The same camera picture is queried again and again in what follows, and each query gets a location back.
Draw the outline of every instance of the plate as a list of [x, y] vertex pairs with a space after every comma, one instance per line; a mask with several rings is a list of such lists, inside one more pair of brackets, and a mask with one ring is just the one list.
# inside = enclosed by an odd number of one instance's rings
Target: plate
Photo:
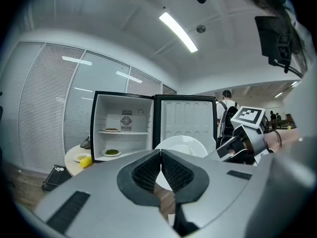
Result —
[[89, 153], [77, 153], [77, 154], [75, 154], [75, 155], [73, 156], [73, 160], [76, 161], [76, 162], [80, 162], [80, 160], [77, 159], [79, 156], [89, 157], [90, 154], [89, 154]]
[[104, 149], [104, 150], [102, 150], [102, 151], [101, 151], [101, 154], [104, 155], [104, 156], [107, 156], [107, 157], [116, 157], [116, 156], [122, 154], [122, 152], [118, 152], [118, 153], [115, 154], [115, 155], [109, 155], [109, 154], [106, 154], [106, 151], [107, 151], [107, 150], [109, 150], [109, 149]]
[[116, 132], [120, 132], [121, 130], [107, 130], [107, 129], [103, 129], [103, 131], [116, 133]]
[[[198, 140], [189, 136], [170, 137], [164, 140], [155, 149], [174, 150], [184, 154], [196, 156], [199, 158], [203, 158], [208, 155], [208, 151], [204, 147], [204, 145]], [[172, 191], [162, 171], [160, 171], [156, 182], [162, 188]]]

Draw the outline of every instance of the floor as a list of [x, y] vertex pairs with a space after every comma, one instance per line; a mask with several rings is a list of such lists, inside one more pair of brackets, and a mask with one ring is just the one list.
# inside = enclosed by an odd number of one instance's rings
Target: floor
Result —
[[[20, 170], [8, 163], [3, 163], [3, 170], [14, 200], [30, 211], [33, 211], [41, 199], [48, 193], [43, 192], [41, 189], [43, 181], [46, 180], [48, 175]], [[167, 220], [168, 214], [175, 213], [174, 193], [156, 184], [154, 194], [160, 198], [160, 212]]]

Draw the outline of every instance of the green food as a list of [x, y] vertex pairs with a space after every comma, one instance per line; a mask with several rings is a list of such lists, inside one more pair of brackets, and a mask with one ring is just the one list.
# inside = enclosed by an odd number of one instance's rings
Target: green food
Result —
[[115, 154], [118, 154], [118, 153], [119, 153], [119, 151], [117, 151], [117, 150], [107, 150], [106, 151], [107, 155], [115, 155]]

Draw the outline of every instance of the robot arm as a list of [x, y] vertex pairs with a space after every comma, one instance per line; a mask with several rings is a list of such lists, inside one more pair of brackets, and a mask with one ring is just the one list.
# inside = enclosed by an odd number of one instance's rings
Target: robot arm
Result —
[[257, 166], [269, 154], [264, 139], [265, 109], [241, 107], [231, 119], [233, 137], [206, 159]]

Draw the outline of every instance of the yellow object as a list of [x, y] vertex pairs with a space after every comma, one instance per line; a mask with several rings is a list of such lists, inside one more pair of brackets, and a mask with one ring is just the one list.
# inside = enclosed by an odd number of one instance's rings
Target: yellow object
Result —
[[90, 156], [88, 156], [88, 157], [86, 157], [85, 159], [82, 159], [82, 160], [80, 161], [80, 166], [81, 166], [82, 168], [86, 168], [86, 167], [88, 167], [92, 162], [93, 162], [93, 160], [92, 160], [91, 155], [90, 155]]

